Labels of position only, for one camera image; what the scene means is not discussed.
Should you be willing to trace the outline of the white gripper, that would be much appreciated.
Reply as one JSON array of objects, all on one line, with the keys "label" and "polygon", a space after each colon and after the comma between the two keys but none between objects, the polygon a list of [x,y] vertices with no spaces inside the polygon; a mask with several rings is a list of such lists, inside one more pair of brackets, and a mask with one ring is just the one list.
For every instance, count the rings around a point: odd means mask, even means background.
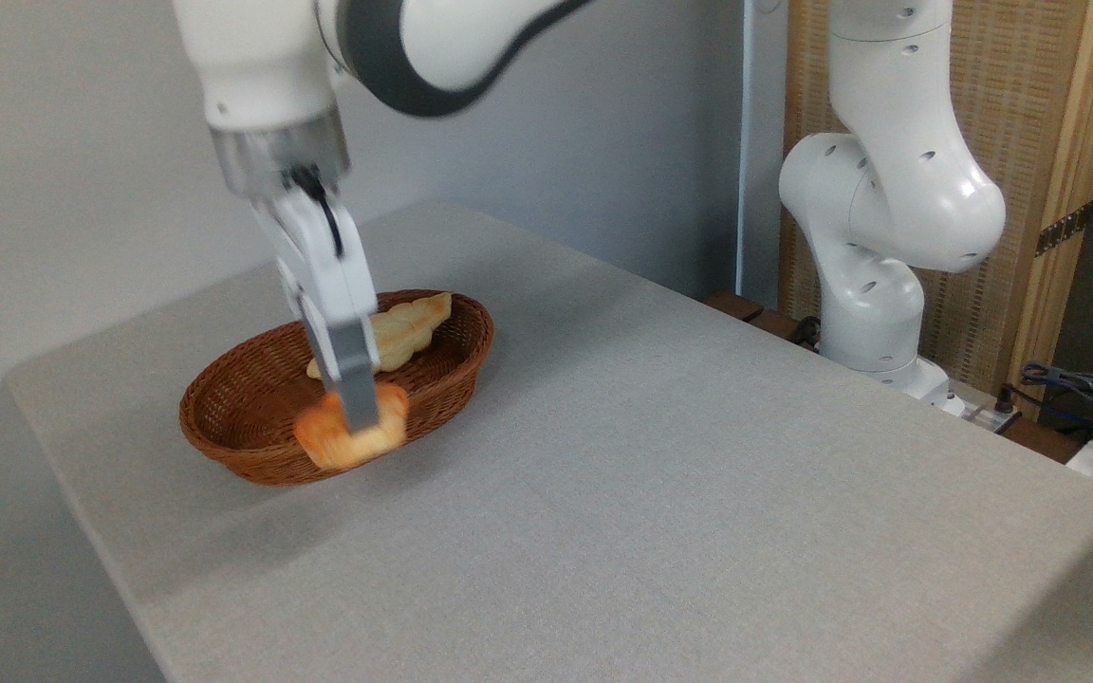
[{"label": "white gripper", "polygon": [[377,427],[371,335],[361,319],[377,313],[378,299],[355,221],[333,186],[321,200],[295,187],[254,199],[251,208],[287,288],[298,295],[309,348],[325,388],[340,400],[348,431]]}]

